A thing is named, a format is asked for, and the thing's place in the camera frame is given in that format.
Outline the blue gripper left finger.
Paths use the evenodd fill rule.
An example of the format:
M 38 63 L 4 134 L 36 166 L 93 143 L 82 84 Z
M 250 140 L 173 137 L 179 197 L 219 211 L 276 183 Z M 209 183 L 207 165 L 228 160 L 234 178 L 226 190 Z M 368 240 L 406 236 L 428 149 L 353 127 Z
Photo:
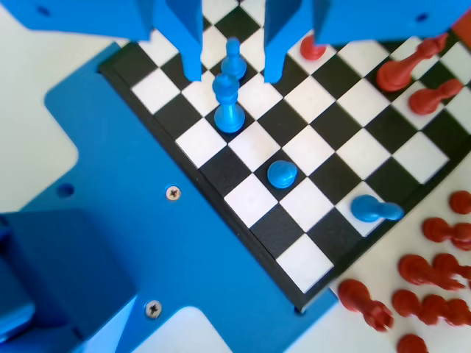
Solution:
M 28 29 L 148 40 L 158 30 L 180 52 L 190 81 L 202 75 L 202 2 L 10 0 L 1 4 Z

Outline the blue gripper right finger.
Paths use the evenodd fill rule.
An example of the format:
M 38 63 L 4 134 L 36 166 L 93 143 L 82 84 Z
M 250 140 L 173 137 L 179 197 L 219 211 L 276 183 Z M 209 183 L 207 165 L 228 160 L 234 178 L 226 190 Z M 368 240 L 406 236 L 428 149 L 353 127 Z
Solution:
M 469 8 L 468 0 L 267 1 L 264 79 L 280 80 L 288 50 L 311 30 L 324 45 L 426 37 L 449 29 Z

